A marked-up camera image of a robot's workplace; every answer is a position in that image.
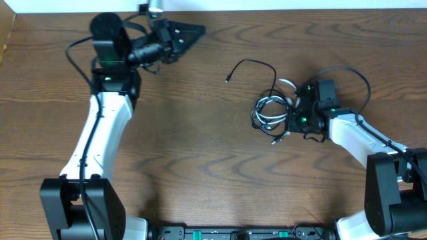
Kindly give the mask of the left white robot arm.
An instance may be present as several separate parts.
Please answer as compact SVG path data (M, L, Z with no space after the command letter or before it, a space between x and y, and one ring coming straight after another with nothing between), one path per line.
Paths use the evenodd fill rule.
M89 25L96 56L85 76L91 98L87 121L68 163L41 184L40 198L54 239L156 239L147 220L126 215L111 182L121 136L139 97L139 69L156 74L175 63L205 27L147 13L144 27L132 17L100 13Z

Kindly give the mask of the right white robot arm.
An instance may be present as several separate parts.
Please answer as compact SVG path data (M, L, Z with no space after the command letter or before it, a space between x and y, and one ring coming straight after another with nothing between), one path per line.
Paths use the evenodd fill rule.
M334 81L306 83L296 91L288 131L321 135L343 147L366 170L364 208L336 221L337 239L405 237L426 229L426 149L396 143L349 107Z

